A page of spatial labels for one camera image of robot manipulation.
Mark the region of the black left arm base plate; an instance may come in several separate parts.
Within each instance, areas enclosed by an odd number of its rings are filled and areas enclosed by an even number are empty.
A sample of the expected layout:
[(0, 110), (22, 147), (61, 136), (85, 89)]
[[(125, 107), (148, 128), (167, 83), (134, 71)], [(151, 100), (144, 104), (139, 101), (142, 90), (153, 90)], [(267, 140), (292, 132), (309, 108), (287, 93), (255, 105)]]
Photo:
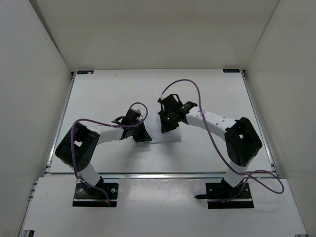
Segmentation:
[(102, 191), (92, 189), (82, 182), (77, 182), (72, 206), (115, 208), (118, 200), (119, 183), (108, 183), (105, 181), (102, 189), (107, 193), (109, 199), (106, 199), (106, 196)]

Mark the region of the white skirt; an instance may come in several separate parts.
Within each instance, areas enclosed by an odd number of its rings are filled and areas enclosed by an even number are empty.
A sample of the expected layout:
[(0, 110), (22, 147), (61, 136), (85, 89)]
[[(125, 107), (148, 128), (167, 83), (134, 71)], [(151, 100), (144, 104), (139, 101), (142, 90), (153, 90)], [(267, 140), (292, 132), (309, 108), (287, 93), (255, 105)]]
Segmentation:
[(162, 133), (160, 116), (158, 114), (149, 115), (144, 121), (145, 129), (149, 134), (152, 144), (177, 142), (182, 138), (180, 128)]

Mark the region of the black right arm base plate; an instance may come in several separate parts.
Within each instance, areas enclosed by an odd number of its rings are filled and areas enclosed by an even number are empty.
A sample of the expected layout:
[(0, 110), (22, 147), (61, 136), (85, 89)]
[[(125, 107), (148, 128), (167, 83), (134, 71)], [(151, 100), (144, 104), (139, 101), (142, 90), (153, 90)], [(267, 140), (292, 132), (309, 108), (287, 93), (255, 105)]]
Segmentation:
[(252, 209), (254, 203), (249, 183), (241, 181), (232, 188), (223, 179), (221, 182), (206, 183), (206, 193), (195, 196), (195, 199), (206, 199), (208, 209)]

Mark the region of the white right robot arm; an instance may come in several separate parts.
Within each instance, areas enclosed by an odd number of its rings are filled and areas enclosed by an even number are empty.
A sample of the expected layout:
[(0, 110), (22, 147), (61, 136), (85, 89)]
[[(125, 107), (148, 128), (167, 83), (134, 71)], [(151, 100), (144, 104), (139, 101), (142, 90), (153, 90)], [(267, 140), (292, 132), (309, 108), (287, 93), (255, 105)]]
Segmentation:
[(251, 121), (245, 117), (240, 119), (225, 118), (203, 110), (198, 104), (167, 99), (159, 99), (161, 132), (167, 133), (179, 127), (179, 123), (205, 129), (226, 144), (230, 159), (228, 170), (223, 178), (221, 191), (228, 198), (239, 192), (239, 186), (253, 158), (262, 148), (262, 142)]

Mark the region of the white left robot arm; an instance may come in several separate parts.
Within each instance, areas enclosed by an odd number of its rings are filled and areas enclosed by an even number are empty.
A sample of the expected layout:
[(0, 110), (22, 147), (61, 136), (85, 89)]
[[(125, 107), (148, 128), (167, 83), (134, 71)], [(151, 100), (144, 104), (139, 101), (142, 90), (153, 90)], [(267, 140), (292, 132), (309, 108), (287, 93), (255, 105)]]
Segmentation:
[(87, 192), (97, 197), (103, 192), (103, 178), (95, 171), (91, 159), (97, 145), (132, 137), (136, 143), (149, 142), (141, 116), (118, 117), (112, 124), (85, 126), (78, 122), (72, 127), (55, 150), (55, 155), (86, 185)]

